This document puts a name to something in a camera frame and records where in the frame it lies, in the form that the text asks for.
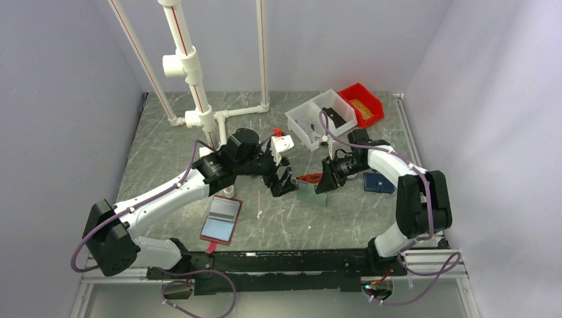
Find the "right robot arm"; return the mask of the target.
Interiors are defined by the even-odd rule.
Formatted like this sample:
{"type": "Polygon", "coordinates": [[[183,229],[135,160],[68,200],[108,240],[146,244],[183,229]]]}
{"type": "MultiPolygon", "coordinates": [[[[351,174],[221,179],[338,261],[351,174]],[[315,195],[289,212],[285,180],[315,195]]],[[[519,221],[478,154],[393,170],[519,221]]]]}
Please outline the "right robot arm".
{"type": "Polygon", "coordinates": [[[348,176],[367,170],[382,174],[395,187],[395,221],[383,234],[372,238],[366,248],[367,270],[381,275],[399,252],[451,227],[447,181],[443,172],[415,165],[389,142],[371,139],[364,129],[350,132],[347,138],[348,152],[322,160],[322,177],[315,192],[339,189],[348,176]]]}

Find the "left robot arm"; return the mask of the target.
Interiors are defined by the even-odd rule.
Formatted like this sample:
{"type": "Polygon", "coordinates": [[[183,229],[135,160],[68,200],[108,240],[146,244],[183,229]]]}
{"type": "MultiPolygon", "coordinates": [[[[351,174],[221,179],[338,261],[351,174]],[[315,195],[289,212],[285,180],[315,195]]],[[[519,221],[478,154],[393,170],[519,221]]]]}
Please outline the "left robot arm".
{"type": "Polygon", "coordinates": [[[237,129],[218,149],[197,140],[188,167],[175,178],[132,199],[95,203],[87,219],[80,247],[87,247],[106,277],[130,267],[159,267],[173,278],[184,277],[191,266],[188,249],[176,238],[158,240],[142,234],[155,221],[191,203],[233,186],[239,176],[260,176],[273,197],[297,190],[290,162],[284,155],[294,147],[280,129],[261,140],[248,128],[237,129]]]}

